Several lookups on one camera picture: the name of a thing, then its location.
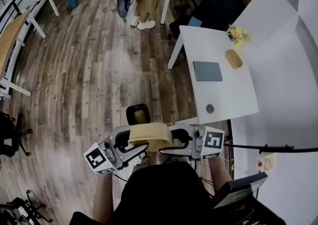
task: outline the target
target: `white wall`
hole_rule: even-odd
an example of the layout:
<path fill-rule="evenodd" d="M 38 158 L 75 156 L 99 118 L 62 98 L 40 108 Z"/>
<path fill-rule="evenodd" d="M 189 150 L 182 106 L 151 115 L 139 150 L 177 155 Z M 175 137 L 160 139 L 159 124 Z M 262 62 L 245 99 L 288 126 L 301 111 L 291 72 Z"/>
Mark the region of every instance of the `white wall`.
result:
<path fill-rule="evenodd" d="M 232 120 L 234 144 L 318 148 L 318 0 L 252 0 L 234 23 L 251 34 L 242 48 L 259 113 Z M 234 148 L 235 177 L 257 173 L 257 150 Z M 276 154 L 258 199 L 288 225 L 318 215 L 318 153 Z"/>
<path fill-rule="evenodd" d="M 318 214 L 317 160 L 317 152 L 277 153 L 276 168 L 259 188 L 258 199 L 288 225 L 310 225 Z"/>

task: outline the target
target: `round hole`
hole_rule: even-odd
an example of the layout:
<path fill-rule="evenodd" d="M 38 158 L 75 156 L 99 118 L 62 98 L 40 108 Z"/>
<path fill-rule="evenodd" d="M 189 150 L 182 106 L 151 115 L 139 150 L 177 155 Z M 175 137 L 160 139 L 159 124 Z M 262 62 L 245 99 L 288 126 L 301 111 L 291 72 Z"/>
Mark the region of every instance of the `round hole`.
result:
<path fill-rule="evenodd" d="M 214 112 L 214 106 L 212 104 L 208 104 L 206 110 L 209 114 L 212 114 Z"/>

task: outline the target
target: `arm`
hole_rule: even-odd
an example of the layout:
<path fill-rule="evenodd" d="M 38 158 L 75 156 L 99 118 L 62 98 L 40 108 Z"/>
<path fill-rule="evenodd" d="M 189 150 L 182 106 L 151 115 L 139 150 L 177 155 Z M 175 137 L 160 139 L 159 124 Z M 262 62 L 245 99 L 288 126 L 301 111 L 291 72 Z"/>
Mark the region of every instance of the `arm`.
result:
<path fill-rule="evenodd" d="M 212 181 L 214 185 L 214 190 L 217 192 L 220 188 L 232 178 L 227 171 L 224 160 L 221 157 L 209 159 L 210 171 L 212 176 Z"/>
<path fill-rule="evenodd" d="M 113 181 L 112 173 L 109 173 L 98 179 L 93 207 L 93 219 L 99 223 L 106 224 L 113 212 Z"/>

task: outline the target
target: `white sticker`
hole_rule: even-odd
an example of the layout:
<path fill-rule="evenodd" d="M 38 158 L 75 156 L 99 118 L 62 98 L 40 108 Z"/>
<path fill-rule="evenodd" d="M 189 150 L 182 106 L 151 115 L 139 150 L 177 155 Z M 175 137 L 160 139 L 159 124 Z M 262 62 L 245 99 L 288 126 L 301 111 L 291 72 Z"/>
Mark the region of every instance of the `white sticker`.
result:
<path fill-rule="evenodd" d="M 84 153 L 84 157 L 90 168 L 96 173 L 106 174 L 117 170 L 112 162 L 106 157 L 106 154 L 99 147 L 98 143 L 94 143 Z"/>
<path fill-rule="evenodd" d="M 219 156 L 219 154 L 223 150 L 223 142 L 224 142 L 224 134 L 225 132 L 219 129 L 215 129 L 212 127 L 206 127 L 205 133 L 202 138 L 203 145 L 201 150 L 202 158 L 205 156 L 209 158 L 211 154 L 217 154 L 214 156 Z"/>

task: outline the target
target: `wooden bench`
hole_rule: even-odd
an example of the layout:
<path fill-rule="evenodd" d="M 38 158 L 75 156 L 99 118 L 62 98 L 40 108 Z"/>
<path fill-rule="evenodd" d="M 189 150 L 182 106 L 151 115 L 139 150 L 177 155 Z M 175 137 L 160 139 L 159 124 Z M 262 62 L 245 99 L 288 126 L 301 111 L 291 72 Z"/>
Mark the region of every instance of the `wooden bench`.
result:
<path fill-rule="evenodd" d="M 46 37 L 45 33 L 42 31 L 42 29 L 40 28 L 40 26 L 35 21 L 35 19 L 29 11 L 26 11 L 22 15 L 18 16 L 14 21 L 10 22 L 6 26 L 0 37 L 0 85 L 5 87 L 5 89 L 0 88 L 0 97 L 2 96 L 6 98 L 11 98 L 11 95 L 8 94 L 10 87 L 25 95 L 31 96 L 31 93 L 29 91 L 11 82 L 12 73 L 18 52 L 21 46 L 24 47 L 24 43 L 19 39 L 18 36 L 26 21 L 32 22 L 35 29 L 40 33 L 40 35 L 43 38 Z M 9 65 L 7 67 L 7 71 L 5 71 L 9 57 Z"/>

